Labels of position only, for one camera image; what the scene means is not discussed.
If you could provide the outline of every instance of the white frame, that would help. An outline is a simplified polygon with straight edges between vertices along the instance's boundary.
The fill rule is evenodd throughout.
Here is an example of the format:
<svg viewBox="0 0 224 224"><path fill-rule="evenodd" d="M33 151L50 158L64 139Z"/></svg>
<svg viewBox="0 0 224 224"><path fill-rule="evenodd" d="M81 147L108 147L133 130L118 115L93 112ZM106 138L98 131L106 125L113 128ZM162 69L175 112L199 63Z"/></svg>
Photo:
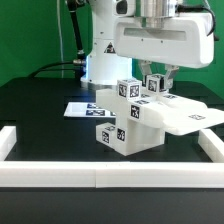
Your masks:
<svg viewBox="0 0 224 224"><path fill-rule="evenodd" d="M199 139L204 133L200 131ZM5 142L0 152L7 148L9 153L16 143L16 128L5 127L0 136ZM0 187L224 188L223 177L224 163L0 162Z"/></svg>

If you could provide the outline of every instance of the white cube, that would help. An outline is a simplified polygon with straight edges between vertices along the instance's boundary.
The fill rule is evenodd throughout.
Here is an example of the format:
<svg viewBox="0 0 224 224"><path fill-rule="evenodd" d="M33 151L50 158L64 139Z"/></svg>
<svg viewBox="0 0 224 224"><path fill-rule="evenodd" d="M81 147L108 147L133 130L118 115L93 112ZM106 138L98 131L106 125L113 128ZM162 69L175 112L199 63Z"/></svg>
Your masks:
<svg viewBox="0 0 224 224"><path fill-rule="evenodd" d="M142 82L137 79L126 79L117 81L117 94L127 100L141 97Z"/></svg>

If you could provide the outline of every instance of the black table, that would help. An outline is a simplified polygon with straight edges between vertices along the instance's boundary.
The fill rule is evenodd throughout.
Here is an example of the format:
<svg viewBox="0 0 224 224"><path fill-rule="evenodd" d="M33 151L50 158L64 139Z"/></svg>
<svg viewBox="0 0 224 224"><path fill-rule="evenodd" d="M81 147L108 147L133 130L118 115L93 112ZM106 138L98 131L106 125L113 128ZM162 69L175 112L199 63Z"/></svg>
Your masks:
<svg viewBox="0 0 224 224"><path fill-rule="evenodd" d="M176 82L173 94L224 110L199 83ZM64 118L68 102L94 102L73 79L17 78L0 88L0 126L15 125L7 161L211 162L198 132L167 134L165 144L130 156L96 142L95 126L111 119ZM224 126L212 128L222 139ZM223 223L222 189L0 189L0 223Z"/></svg>

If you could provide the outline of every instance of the green wall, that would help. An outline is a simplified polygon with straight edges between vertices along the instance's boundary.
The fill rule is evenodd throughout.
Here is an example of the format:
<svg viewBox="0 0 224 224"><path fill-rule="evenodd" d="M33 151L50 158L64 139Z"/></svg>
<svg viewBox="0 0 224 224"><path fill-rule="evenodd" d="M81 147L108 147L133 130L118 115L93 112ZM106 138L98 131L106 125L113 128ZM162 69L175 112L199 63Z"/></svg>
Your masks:
<svg viewBox="0 0 224 224"><path fill-rule="evenodd" d="M197 4L202 0L188 2ZM210 0L210 4L216 13L216 33L220 37L220 41L215 43L215 59L207 68L197 70L181 68L176 80L201 82L224 98L224 2ZM27 76L45 64L60 61L56 12L57 0L0 1L0 85L14 77ZM92 36L90 7L81 8L78 16L83 45L88 53L91 50ZM76 47L64 0L61 0L61 19L64 58L71 60L76 57ZM139 77L139 70L137 66L134 67Z"/></svg>

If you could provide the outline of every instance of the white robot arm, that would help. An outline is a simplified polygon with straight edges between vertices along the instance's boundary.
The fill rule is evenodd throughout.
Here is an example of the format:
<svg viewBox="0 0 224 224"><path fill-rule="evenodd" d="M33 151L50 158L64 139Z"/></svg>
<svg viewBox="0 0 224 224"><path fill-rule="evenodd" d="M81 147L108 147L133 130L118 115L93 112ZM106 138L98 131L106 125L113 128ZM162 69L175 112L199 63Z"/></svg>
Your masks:
<svg viewBox="0 0 224 224"><path fill-rule="evenodd" d="M97 87L117 84L117 90L96 92L97 105L116 113L115 125L96 127L99 142L129 155L164 144L165 132L184 135L224 122L223 111L169 94L179 66L201 68L212 62L212 11L176 0L88 2L93 50L82 82ZM202 10L209 13L190 13ZM143 83L132 78L129 58L139 60ZM165 76L152 74L151 62L166 64Z"/></svg>

